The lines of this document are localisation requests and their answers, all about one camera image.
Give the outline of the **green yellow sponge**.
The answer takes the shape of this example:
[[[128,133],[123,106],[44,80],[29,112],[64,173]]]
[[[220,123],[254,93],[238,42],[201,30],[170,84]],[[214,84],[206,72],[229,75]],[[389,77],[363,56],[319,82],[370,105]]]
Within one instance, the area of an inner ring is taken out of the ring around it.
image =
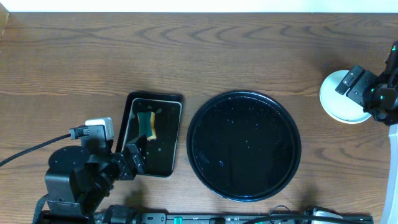
[[[155,131],[155,113],[152,111],[138,112],[139,136],[145,136],[148,141],[157,139]]]

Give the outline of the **light blue plate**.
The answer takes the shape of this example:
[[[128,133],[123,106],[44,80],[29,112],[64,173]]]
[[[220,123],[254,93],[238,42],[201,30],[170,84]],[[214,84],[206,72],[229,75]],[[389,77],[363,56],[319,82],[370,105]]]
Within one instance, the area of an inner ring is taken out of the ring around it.
[[[358,124],[371,117],[365,113],[363,108],[335,91],[336,87],[343,80],[347,70],[339,70],[328,75],[320,87],[320,103],[325,112],[333,119],[346,123]]]

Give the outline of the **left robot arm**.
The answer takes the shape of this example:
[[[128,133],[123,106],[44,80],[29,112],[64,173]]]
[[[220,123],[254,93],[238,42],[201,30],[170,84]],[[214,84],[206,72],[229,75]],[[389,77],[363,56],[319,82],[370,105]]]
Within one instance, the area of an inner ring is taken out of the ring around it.
[[[96,210],[117,180],[133,180],[146,171],[146,136],[126,143],[113,153],[112,140],[83,137],[79,146],[67,146],[49,158],[45,175],[47,194],[35,207],[33,223],[142,223],[134,208],[111,205]]]

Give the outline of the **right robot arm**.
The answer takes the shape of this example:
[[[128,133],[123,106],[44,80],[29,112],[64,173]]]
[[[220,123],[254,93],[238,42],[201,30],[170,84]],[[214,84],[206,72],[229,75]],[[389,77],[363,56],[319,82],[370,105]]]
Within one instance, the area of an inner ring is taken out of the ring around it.
[[[355,65],[335,91],[361,106],[375,121],[389,127],[391,161],[381,224],[397,224],[397,41],[394,41],[386,67],[375,75]]]

